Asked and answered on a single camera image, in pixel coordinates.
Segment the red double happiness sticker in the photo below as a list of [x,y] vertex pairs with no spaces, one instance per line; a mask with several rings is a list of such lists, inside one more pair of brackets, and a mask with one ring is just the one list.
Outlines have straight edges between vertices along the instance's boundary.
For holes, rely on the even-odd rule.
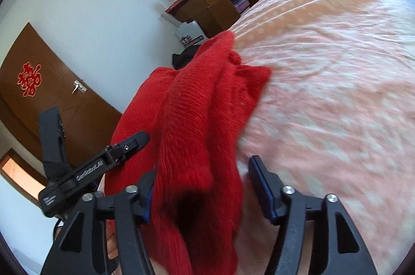
[[42,66],[37,64],[32,66],[30,62],[26,62],[22,66],[22,71],[18,74],[17,84],[23,91],[23,97],[34,97],[38,87],[42,83]]

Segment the red knitted sweater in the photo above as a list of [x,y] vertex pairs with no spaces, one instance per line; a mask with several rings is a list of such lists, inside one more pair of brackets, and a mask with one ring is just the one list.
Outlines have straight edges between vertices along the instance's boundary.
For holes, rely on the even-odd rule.
[[106,174],[105,192],[117,194],[156,170],[142,234],[150,258],[169,274],[236,272],[243,204],[236,147],[271,71],[243,64],[233,45],[225,31],[183,69],[155,69],[113,133],[113,143],[149,134],[141,151]]

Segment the brown wooden desk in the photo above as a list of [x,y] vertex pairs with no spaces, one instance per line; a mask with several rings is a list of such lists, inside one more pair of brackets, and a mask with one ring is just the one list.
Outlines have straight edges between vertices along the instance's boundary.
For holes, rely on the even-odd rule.
[[166,9],[179,22],[197,22],[209,38],[229,29],[258,0],[181,0]]

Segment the polka dot bed sheet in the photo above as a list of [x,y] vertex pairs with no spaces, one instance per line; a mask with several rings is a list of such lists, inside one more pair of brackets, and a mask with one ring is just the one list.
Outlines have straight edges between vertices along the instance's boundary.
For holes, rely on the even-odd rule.
[[414,243],[414,0],[260,0],[236,52],[272,71],[240,136],[300,192],[333,193],[379,274]]

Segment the black clothing on floor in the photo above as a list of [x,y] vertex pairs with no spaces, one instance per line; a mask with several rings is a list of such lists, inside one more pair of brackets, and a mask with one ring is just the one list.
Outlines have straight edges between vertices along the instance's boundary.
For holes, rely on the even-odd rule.
[[200,45],[192,45],[187,47],[180,54],[172,55],[172,66],[175,70],[183,69],[195,56]]

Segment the white paper bag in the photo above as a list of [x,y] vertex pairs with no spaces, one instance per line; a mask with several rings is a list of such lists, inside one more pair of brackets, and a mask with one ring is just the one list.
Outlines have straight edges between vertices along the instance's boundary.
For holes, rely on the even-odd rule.
[[176,36],[184,47],[201,45],[208,40],[196,21],[182,23],[176,31]]

